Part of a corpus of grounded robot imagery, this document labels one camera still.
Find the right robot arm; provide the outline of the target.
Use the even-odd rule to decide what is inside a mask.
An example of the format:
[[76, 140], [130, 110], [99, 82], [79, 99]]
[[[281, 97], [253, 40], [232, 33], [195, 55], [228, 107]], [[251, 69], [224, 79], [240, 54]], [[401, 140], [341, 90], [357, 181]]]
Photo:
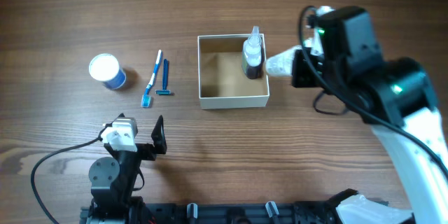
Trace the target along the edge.
[[407, 194], [408, 223], [446, 223], [447, 142], [424, 68], [408, 57], [385, 60], [359, 6], [306, 6], [297, 35], [293, 86], [321, 88], [371, 127]]

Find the clear spray bottle dark liquid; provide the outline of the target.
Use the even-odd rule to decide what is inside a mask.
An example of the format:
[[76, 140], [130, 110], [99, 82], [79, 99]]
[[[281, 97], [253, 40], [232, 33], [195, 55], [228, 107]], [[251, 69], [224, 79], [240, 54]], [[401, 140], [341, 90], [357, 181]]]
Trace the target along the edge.
[[245, 40], [242, 50], [241, 67], [249, 79], [260, 77], [263, 62], [262, 42], [259, 26], [254, 26], [250, 36]]

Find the blue white toothbrush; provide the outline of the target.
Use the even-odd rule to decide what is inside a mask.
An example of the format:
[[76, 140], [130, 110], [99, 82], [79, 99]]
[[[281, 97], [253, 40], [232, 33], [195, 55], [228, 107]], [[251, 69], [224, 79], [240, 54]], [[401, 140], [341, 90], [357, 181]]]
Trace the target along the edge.
[[152, 75], [151, 75], [150, 80], [149, 80], [149, 82], [148, 82], [148, 84], [146, 86], [144, 94], [142, 95], [142, 98], [141, 98], [141, 107], [142, 108], [146, 109], [146, 108], [149, 108], [150, 105], [151, 105], [150, 91], [151, 91], [151, 88], [154, 85], [156, 76], [158, 74], [158, 70], [160, 68], [160, 63], [162, 61], [162, 56], [163, 56], [163, 52], [161, 50], [158, 50], [156, 61], [155, 61], [155, 66], [153, 68]]

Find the white floral cosmetic tube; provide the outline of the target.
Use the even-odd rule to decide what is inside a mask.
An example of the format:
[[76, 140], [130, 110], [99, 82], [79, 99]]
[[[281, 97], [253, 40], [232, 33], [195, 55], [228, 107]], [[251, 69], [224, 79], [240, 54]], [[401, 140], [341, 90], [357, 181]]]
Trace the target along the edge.
[[268, 58], [265, 62], [265, 70], [269, 76], [288, 77], [292, 76], [293, 60], [301, 45], [295, 45], [279, 54]]

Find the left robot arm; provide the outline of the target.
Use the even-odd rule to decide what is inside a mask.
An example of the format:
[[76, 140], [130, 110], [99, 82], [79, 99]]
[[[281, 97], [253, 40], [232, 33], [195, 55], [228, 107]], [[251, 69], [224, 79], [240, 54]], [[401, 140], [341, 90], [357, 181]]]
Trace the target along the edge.
[[99, 139], [110, 154], [90, 167], [92, 201], [81, 209], [81, 223], [156, 223], [156, 217], [143, 198], [133, 196], [141, 163], [154, 161], [167, 152], [163, 117], [159, 116], [151, 133], [152, 143], [136, 143], [138, 133], [134, 118], [122, 113], [106, 123]]

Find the white lidded blue jar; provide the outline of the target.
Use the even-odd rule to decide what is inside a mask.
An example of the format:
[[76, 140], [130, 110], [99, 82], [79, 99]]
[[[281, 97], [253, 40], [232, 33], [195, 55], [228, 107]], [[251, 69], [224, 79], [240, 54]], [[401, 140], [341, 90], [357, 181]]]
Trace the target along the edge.
[[108, 53], [95, 56], [90, 61], [88, 71], [91, 77], [110, 90], [121, 88], [127, 80], [127, 75], [119, 61]]

